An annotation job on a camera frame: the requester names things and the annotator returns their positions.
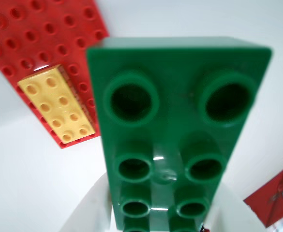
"toy brick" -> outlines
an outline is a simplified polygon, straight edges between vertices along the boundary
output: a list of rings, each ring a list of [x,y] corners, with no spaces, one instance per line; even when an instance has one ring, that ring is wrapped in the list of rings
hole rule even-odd
[[[60,65],[26,77],[18,84],[63,144],[95,133],[92,120]]]
[[[106,38],[88,50],[119,230],[198,231],[270,56],[215,37]]]
[[[0,0],[0,70],[61,148],[100,136],[85,51],[108,36],[93,0]],[[64,144],[18,82],[55,65],[67,71],[95,134]]]

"white wall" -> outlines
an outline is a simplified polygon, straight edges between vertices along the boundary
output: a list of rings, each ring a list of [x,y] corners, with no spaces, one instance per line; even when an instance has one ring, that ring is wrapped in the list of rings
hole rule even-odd
[[[242,198],[283,169],[283,0],[99,0],[112,36],[227,35],[274,56],[224,182]],[[0,74],[0,232],[57,232],[105,172],[100,138],[60,150]]]

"yellow lego brick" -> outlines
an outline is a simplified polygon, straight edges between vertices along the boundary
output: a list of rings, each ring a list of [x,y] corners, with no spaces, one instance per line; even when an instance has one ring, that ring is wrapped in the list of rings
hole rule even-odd
[[[66,80],[65,70],[57,65],[18,82],[64,144],[95,133],[88,112]]]

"red baseplate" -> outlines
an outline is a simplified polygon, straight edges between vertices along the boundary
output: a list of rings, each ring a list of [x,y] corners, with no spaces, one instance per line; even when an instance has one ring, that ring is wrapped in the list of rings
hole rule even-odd
[[[61,148],[100,136],[85,51],[106,36],[93,0],[0,0],[0,70]],[[68,144],[17,86],[35,71],[57,64],[63,65],[95,123],[94,135]]]

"green duplo brick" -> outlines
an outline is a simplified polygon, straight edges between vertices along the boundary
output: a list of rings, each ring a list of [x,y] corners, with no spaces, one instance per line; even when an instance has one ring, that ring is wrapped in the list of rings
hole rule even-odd
[[[88,50],[119,230],[198,230],[270,56],[224,37],[106,38]]]

